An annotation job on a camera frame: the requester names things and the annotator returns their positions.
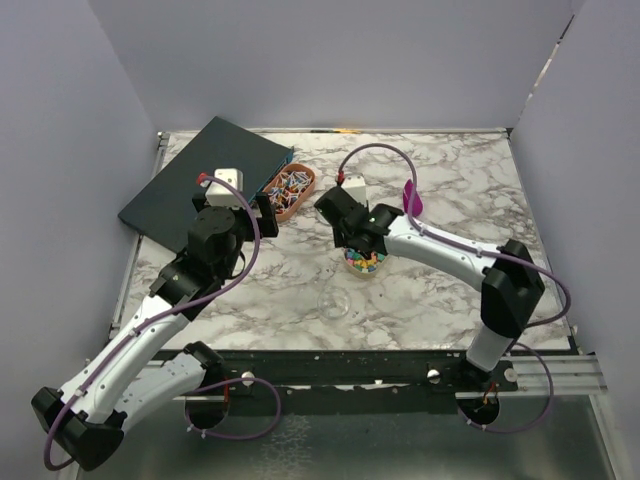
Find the beige tray of star candies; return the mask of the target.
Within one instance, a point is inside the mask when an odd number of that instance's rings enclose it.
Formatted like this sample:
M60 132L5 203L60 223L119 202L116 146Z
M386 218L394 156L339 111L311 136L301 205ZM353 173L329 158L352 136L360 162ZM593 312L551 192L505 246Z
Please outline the beige tray of star candies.
M375 276L387 263L387 257L382 253L362 254L351 248L343 249L343 260L347 271L359 278Z

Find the pink tray of lollipops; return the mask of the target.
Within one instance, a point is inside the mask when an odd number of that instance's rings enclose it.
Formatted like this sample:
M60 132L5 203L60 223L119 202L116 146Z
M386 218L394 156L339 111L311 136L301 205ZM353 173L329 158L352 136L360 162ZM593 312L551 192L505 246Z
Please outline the pink tray of lollipops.
M315 190L316 175L309 167L290 163L263 188L278 223L286 222Z

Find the purple plastic scoop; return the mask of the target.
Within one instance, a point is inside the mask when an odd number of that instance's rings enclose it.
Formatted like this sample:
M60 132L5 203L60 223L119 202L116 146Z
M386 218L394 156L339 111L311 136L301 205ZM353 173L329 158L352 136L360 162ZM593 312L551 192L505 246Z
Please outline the purple plastic scoop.
M405 213L411 212L413 216L419 216L423 211L423 203L419 194L414 188L411 179L407 180L402 193L403 210Z

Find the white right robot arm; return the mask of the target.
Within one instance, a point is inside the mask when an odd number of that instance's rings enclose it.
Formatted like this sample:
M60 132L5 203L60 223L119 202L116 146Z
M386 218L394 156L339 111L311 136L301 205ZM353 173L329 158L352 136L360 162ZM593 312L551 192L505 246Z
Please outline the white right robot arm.
M494 381L495 367L524 332L545 291L524 244L487 244L429 228L386 204L370 209L340 186L314 207L332 227L337 247L416 261L478 291L482 327L466 351L459 378L472 391Z

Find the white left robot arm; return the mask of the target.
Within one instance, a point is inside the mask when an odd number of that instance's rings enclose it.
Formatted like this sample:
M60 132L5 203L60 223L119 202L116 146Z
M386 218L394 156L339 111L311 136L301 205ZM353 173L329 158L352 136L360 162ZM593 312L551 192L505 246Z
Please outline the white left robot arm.
M79 373L58 388L43 387L31 406L46 433L47 469L77 463L91 471L108 460L126 433L145 416L182 394L221 396L244 381L202 342L187 344L158 371L138 375L168 340L184 330L221 294L237 286L257 258L242 247L278 234L273 206L264 193L248 203L240 194L233 206L209 195L195 198L197 216L186 246L165 265L133 318Z

